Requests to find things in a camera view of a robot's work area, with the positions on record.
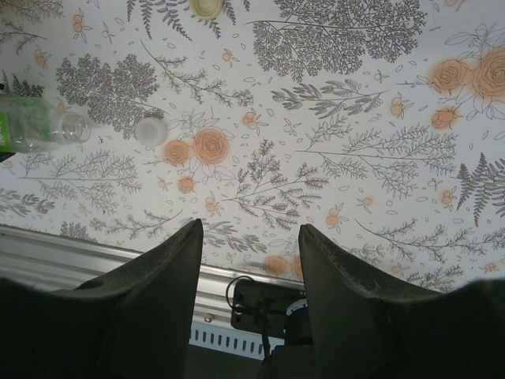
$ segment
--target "white bottle cap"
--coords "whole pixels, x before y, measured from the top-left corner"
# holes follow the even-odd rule
[[[135,126],[135,138],[146,148],[161,145],[167,134],[165,124],[156,117],[143,118]]]

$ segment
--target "bottle cap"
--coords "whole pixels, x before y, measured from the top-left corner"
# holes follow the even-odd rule
[[[135,126],[135,138],[146,148],[161,145],[167,134],[165,124],[156,117],[143,118]]]
[[[189,6],[197,17],[212,20],[221,12],[223,0],[189,0]]]

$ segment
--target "metal bar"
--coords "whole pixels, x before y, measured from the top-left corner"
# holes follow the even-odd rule
[[[140,254],[135,250],[0,226],[0,275],[44,291],[73,289]],[[261,283],[304,289],[302,283],[292,280],[202,265],[193,320],[231,328],[225,290],[232,279],[241,275]]]

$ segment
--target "black cable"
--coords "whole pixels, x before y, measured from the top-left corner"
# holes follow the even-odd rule
[[[235,311],[237,313],[248,313],[250,311],[260,312],[260,316],[261,316],[261,343],[263,344],[264,359],[268,359],[270,357],[270,340],[268,339],[268,314],[269,314],[269,309],[268,309],[267,299],[265,298],[265,295],[264,295],[263,291],[261,290],[261,288],[256,287],[260,291],[261,298],[263,299],[263,309],[262,310],[258,310],[256,307],[249,306],[247,304],[244,304],[243,306],[234,306],[230,302],[230,297],[229,297],[230,288],[231,288],[231,286],[235,282],[239,281],[240,279],[250,280],[256,286],[256,281],[252,277],[247,276],[247,275],[237,276],[235,279],[233,279],[232,281],[230,281],[228,283],[228,285],[226,286],[226,293],[225,293],[226,302],[228,303],[228,306],[233,311]]]

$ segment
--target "clear plastic bottle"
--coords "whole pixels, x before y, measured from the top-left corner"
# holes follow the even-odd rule
[[[85,142],[92,121],[39,97],[0,96],[0,152],[47,152]]]

